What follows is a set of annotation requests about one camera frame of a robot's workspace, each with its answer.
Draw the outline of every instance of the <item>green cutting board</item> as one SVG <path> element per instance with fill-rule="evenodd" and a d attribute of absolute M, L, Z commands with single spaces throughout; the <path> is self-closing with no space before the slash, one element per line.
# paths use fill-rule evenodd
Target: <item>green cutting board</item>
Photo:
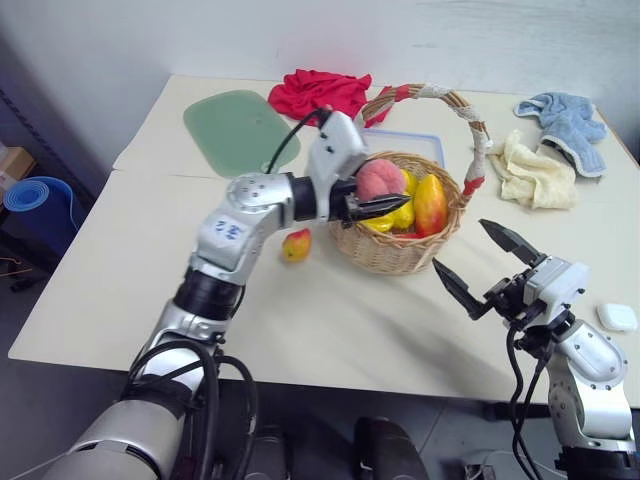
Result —
<path fill-rule="evenodd" d="M 220 176 L 264 172 L 282 139 L 291 131 L 267 101 L 250 90 L 233 90 L 194 103 L 184 111 L 187 130 L 209 166 Z M 293 137 L 274 171 L 300 152 Z"/>

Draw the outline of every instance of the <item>blue towel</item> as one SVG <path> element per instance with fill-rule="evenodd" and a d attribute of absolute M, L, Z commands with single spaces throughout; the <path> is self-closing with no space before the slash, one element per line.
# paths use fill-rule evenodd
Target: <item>blue towel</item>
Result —
<path fill-rule="evenodd" d="M 607 166 L 591 145 L 607 132 L 602 123 L 591 120 L 593 105 L 588 98 L 568 93 L 541 93 L 516 105 L 519 117 L 535 115 L 543 128 L 540 141 L 560 150 L 583 177 L 599 177 Z"/>
<path fill-rule="evenodd" d="M 69 248 L 87 214 L 71 187 L 52 177 L 31 177 L 12 186 L 4 206 L 54 252 Z"/>

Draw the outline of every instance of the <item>blue yoga mat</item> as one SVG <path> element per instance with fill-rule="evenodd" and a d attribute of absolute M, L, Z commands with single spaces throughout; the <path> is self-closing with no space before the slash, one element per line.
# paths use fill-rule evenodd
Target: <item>blue yoga mat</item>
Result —
<path fill-rule="evenodd" d="M 4 196 L 4 206 L 60 256 L 87 216 L 71 187 L 53 177 L 19 181 Z"/>

